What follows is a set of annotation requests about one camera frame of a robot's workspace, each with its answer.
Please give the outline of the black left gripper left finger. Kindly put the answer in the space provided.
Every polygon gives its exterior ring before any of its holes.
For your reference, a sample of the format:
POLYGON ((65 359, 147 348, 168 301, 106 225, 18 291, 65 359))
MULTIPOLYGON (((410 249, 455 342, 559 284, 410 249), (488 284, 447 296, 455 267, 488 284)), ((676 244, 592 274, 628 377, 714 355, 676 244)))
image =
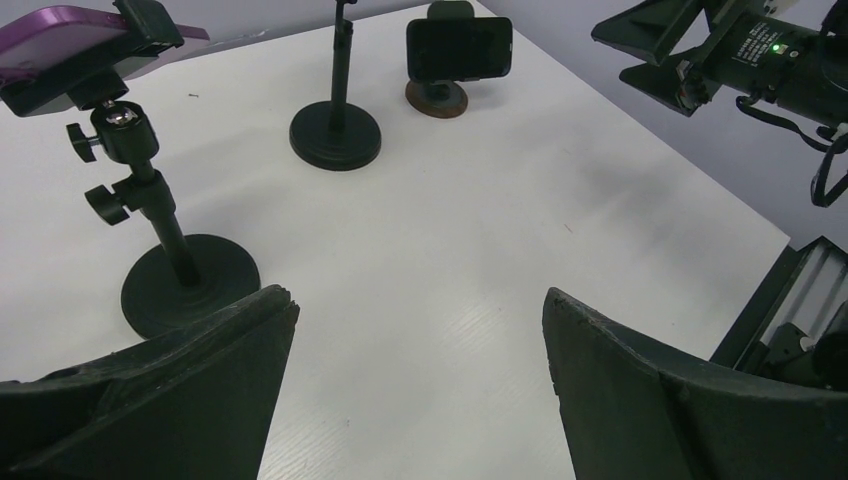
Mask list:
POLYGON ((1 385, 5 479, 254 479, 299 306, 271 285, 140 344, 1 385))

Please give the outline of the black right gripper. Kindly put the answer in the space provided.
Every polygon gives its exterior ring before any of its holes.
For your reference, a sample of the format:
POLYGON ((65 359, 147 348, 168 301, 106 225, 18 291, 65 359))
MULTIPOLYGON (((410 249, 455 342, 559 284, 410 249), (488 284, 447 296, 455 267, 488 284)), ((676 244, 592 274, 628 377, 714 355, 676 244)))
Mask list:
POLYGON ((595 42, 645 64, 619 79, 691 117, 719 87, 835 128, 847 120, 847 4, 835 2, 817 30, 771 18, 748 1, 647 0, 598 23, 595 42), (675 67, 659 67, 700 14, 709 35, 675 67))

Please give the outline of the black round-base phone stand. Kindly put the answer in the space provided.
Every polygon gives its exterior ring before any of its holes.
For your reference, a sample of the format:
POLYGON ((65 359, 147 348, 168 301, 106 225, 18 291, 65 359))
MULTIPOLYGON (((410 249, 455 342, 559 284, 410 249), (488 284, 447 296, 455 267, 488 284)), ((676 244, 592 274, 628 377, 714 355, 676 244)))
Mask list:
POLYGON ((330 99, 299 110, 289 128, 294 153, 306 163, 328 171, 362 168, 377 158, 382 146, 375 118, 347 101, 354 30, 344 10, 355 3, 336 1, 330 99))

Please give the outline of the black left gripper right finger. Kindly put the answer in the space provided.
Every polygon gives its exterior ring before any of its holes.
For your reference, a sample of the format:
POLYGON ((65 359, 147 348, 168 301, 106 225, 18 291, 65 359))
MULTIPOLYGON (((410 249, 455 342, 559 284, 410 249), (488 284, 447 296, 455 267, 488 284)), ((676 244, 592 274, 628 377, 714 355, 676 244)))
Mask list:
POLYGON ((847 397, 742 373, 558 288, 542 329, 579 479, 843 479, 847 397))

